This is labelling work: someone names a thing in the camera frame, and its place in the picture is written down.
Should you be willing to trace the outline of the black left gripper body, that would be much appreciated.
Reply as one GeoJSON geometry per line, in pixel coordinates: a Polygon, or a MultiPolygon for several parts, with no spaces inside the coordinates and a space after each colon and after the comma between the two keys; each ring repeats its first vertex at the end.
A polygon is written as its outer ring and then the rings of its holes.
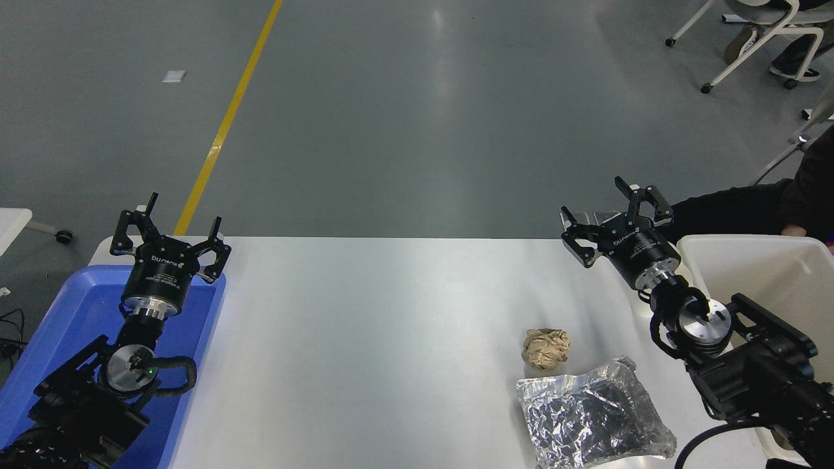
{"type": "Polygon", "coordinates": [[[138,301],[152,298],[170,308],[182,308],[199,270],[197,256],[190,249],[191,244],[169,236],[140,244],[123,290],[123,306],[134,308],[138,301]]]}

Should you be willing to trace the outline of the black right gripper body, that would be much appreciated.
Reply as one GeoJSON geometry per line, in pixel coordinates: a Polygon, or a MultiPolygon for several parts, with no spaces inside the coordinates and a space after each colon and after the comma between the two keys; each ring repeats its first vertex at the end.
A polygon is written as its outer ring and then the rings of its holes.
{"type": "Polygon", "coordinates": [[[608,220],[597,249],[632,289],[652,289],[675,276],[680,254],[650,220],[608,220]]]}

